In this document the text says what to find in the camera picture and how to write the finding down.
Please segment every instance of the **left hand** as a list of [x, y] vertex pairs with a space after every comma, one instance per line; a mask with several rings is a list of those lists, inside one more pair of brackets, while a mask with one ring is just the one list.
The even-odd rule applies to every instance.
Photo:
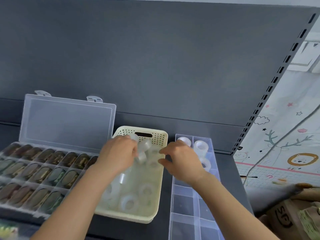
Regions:
[[93, 165], [102, 172], [112, 172], [114, 176], [132, 166], [138, 156], [137, 142], [130, 136], [116, 136], [102, 147], [97, 162]]

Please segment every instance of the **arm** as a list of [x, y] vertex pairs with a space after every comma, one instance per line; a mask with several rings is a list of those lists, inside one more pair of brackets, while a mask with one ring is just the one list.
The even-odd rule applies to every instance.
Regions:
[[84, 239], [102, 193], [119, 173], [133, 164], [136, 156], [137, 142], [129, 136], [109, 140], [97, 162], [30, 239]]
[[159, 159], [170, 174], [191, 185], [205, 201], [226, 240], [279, 240], [240, 204], [218, 179], [206, 172], [198, 156], [183, 141], [171, 142], [160, 153], [172, 162]]

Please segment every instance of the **pink stripe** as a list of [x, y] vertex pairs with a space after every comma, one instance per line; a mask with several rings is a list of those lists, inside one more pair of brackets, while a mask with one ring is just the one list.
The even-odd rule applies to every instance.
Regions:
[[[237, 164], [243, 164], [243, 165], [249, 165], [249, 166], [253, 166], [254, 164], [250, 164], [250, 163], [245, 163], [245, 162], [235, 162]], [[282, 171], [288, 171], [288, 172], [296, 172], [296, 173], [305, 173], [305, 174], [311, 174], [311, 175], [318, 175], [320, 176], [319, 173], [314, 173], [314, 172], [302, 172], [302, 171], [296, 171], [296, 170], [290, 170], [290, 169], [283, 169], [283, 168], [274, 168], [274, 167], [268, 167], [268, 166], [262, 166], [262, 165], [257, 165], [257, 167], [261, 167], [261, 168], [271, 168], [271, 169], [277, 169], [277, 170], [282, 170]]]

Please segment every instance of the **hand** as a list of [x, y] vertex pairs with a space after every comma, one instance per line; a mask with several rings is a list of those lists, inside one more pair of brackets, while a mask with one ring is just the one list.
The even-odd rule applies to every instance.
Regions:
[[206, 173], [197, 154], [182, 140], [170, 142], [165, 148], [162, 148], [159, 153], [170, 155], [172, 162], [164, 158], [159, 159], [158, 162], [162, 164], [171, 175], [191, 186]]
[[117, 176], [134, 163], [138, 156], [137, 142], [130, 136], [116, 136], [102, 147], [97, 162], [93, 165], [102, 170], [110, 170]]

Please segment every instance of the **basket handle hole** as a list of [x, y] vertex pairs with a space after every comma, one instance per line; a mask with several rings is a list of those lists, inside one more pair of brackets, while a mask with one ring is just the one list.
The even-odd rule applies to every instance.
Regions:
[[152, 134], [149, 133], [135, 132], [135, 134], [142, 137], [152, 137]]

